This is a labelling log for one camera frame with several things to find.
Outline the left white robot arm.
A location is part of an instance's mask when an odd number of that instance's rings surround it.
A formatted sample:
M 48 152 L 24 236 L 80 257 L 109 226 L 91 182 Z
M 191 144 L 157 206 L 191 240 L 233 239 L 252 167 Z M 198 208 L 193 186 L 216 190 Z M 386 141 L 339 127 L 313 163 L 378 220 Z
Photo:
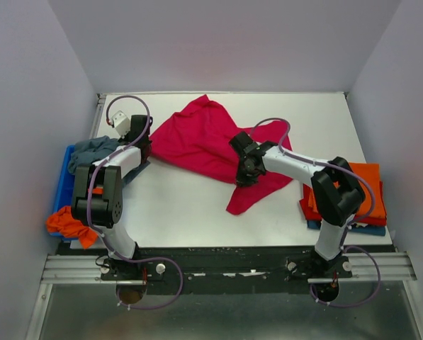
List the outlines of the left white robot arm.
M 114 123 L 120 145 L 110 154 L 80 164 L 75 173 L 71 214 L 120 259 L 117 271 L 127 280 L 140 275 L 141 262 L 135 258 L 137 243 L 120 224 L 123 216 L 123 189 L 149 164 L 152 118 L 124 117 Z

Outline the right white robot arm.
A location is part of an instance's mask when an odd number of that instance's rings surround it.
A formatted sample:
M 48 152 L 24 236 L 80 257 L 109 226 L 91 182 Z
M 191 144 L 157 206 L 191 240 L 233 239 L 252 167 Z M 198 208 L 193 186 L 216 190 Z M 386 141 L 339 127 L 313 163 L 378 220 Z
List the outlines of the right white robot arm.
M 336 269 L 335 258 L 342 252 L 346 226 L 356 216 L 366 199 L 360 177 L 349 163 L 336 157 L 331 161 L 313 159 L 267 141 L 255 142 L 241 132 L 230 140 L 238 158 L 236 184 L 253 186 L 259 176 L 275 173 L 290 177 L 312 189 L 322 218 L 320 234 L 310 260 L 311 271 L 327 277 Z

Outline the magenta t shirt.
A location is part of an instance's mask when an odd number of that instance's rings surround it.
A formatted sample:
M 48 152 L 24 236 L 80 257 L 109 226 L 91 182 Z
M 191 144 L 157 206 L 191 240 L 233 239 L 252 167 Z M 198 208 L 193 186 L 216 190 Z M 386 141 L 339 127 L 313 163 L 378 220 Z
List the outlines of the magenta t shirt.
M 229 141 L 246 132 L 261 143 L 277 142 L 286 124 L 279 120 L 261 125 L 254 132 L 237 127 L 224 106 L 206 95 L 172 114 L 151 133 L 152 156 L 179 168 L 222 181 L 235 183 L 238 158 Z

